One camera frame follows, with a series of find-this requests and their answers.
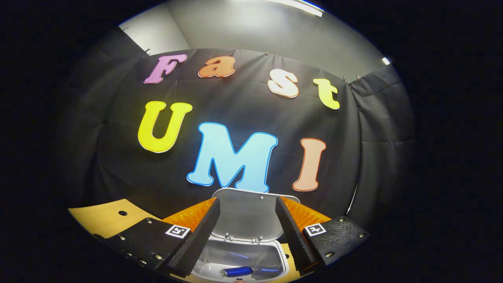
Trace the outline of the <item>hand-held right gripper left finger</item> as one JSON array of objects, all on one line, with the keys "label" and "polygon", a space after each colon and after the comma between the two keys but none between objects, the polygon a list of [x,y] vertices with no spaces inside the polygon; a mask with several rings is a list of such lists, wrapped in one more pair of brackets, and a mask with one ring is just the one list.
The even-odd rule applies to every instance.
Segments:
[{"label": "hand-held right gripper left finger", "polygon": [[220,217],[219,198],[198,205],[202,217],[194,228],[189,228],[185,222],[164,222],[146,217],[112,236],[103,237],[98,233],[93,236],[147,269],[186,277],[194,269]]}]

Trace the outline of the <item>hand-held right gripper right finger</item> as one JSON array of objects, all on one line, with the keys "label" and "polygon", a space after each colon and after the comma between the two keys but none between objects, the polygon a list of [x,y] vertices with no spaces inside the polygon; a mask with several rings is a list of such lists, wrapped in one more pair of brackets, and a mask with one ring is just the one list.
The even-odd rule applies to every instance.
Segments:
[{"label": "hand-held right gripper right finger", "polygon": [[302,276],[332,265],[371,236],[348,217],[330,218],[287,197],[276,197],[275,213]]}]

